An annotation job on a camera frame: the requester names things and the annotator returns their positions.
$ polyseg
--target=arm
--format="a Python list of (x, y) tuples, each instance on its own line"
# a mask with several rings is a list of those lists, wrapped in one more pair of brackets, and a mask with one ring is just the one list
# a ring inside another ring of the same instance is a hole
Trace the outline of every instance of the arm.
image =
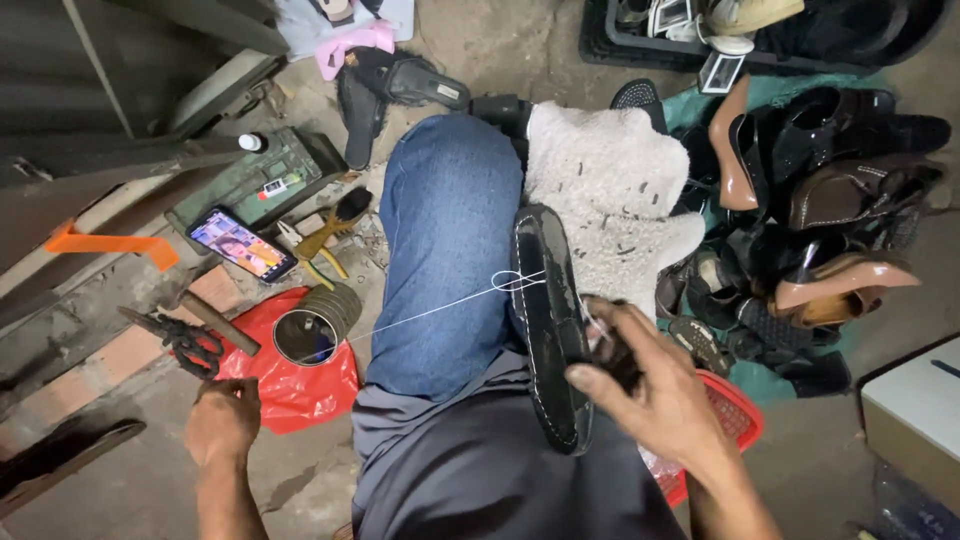
[(201, 386), (184, 431), (200, 465), (197, 510), (201, 540), (266, 540), (247, 482), (247, 454), (260, 430), (256, 379)]
[(630, 348), (643, 377), (633, 396), (591, 365), (572, 366), (566, 377), (643, 447), (687, 470), (693, 538), (780, 540), (740, 451), (710, 407), (690, 356), (635, 306), (591, 299), (588, 308)]

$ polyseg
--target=hand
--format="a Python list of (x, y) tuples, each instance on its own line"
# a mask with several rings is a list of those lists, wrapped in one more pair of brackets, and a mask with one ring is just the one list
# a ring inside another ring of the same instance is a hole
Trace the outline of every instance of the hand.
[(198, 465), (226, 458), (246, 462), (260, 432), (260, 395), (256, 377), (206, 380), (190, 411), (183, 445)]
[(694, 476), (719, 465), (718, 459), (740, 459), (683, 349), (657, 331), (636, 306), (590, 298), (588, 311), (626, 343), (643, 375), (633, 396), (609, 373), (588, 364), (566, 370), (571, 384), (644, 448), (679, 463)]

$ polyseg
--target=red plastic basket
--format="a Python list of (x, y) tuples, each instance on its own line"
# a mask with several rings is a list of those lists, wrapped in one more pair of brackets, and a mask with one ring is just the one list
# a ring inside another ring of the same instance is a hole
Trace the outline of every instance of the red plastic basket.
[[(740, 452), (750, 448), (763, 433), (763, 414), (750, 398), (729, 381), (703, 369), (697, 370), (697, 377), (707, 388), (707, 397), (713, 405), (713, 412), (720, 419), (727, 435), (736, 439)], [(686, 499), (686, 471), (662, 476), (657, 479), (657, 484), (671, 508)]]

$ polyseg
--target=phone screen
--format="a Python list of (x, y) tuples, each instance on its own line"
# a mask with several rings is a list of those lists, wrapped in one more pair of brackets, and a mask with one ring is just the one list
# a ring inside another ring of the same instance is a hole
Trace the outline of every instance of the phone screen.
[(219, 210), (194, 227), (190, 237), (264, 282), (272, 282), (290, 267), (290, 256)]

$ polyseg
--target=pink fabric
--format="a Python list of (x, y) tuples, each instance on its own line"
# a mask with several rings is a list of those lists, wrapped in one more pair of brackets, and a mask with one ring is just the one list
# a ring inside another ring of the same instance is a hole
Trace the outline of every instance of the pink fabric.
[(321, 43), (314, 56), (325, 81), (336, 78), (344, 66), (344, 56), (353, 47), (376, 47), (393, 54), (394, 29), (389, 21), (378, 20), (370, 28), (352, 30)]

